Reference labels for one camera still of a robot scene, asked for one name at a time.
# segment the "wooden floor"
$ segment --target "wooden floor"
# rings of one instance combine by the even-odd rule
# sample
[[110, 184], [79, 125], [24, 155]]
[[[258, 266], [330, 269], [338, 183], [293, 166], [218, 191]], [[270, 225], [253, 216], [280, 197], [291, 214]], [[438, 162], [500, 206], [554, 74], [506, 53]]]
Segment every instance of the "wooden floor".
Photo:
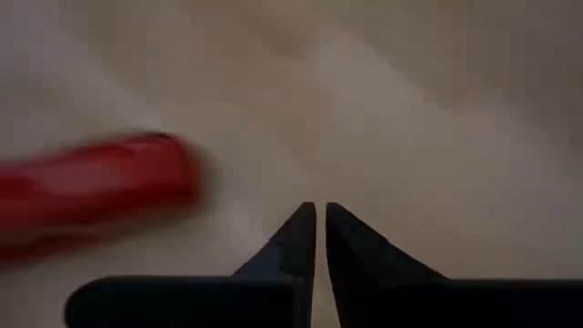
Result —
[[[448, 276], [583, 277], [581, 6], [4, 1], [0, 159], [161, 129], [213, 183], [192, 218], [0, 272], [0, 325], [63, 327], [104, 275], [229, 274], [304, 200]], [[314, 327], [335, 327], [319, 238]]]

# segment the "blurred red object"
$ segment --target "blurred red object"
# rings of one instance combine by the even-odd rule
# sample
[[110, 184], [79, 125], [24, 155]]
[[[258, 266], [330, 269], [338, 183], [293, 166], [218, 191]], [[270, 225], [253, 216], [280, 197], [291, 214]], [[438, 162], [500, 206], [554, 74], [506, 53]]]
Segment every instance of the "blurred red object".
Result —
[[200, 197], [194, 154], [161, 133], [0, 163], [0, 261], [99, 240], [112, 226], [144, 220], [127, 214]]

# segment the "beige floor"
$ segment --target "beige floor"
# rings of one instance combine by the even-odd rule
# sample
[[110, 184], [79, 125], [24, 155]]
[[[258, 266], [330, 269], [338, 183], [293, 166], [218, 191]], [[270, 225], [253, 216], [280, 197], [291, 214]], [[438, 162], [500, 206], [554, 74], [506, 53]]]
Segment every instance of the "beige floor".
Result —
[[154, 128], [217, 177], [190, 220], [1, 272], [0, 325], [63, 327], [104, 275], [229, 274], [303, 200], [449, 276], [583, 277], [579, 3], [2, 2], [0, 159]]

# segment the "red object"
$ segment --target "red object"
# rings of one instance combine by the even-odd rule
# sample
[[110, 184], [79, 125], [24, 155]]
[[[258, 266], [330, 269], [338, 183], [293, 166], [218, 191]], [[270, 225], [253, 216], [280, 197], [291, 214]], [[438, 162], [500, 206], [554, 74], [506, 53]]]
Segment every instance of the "red object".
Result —
[[141, 209], [197, 202], [199, 182], [193, 154], [159, 133], [0, 163], [0, 261], [100, 239], [87, 232], [140, 220], [125, 214]]

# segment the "floor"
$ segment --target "floor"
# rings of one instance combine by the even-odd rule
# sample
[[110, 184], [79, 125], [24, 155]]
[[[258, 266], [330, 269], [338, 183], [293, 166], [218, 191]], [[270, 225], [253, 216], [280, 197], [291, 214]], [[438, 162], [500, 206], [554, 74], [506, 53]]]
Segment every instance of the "floor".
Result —
[[[303, 200], [447, 276], [583, 277], [581, 6], [2, 2], [0, 159], [161, 129], [214, 181], [192, 218], [0, 272], [2, 326], [64, 327], [105, 275], [229, 274]], [[335, 327], [323, 255], [313, 324]]]

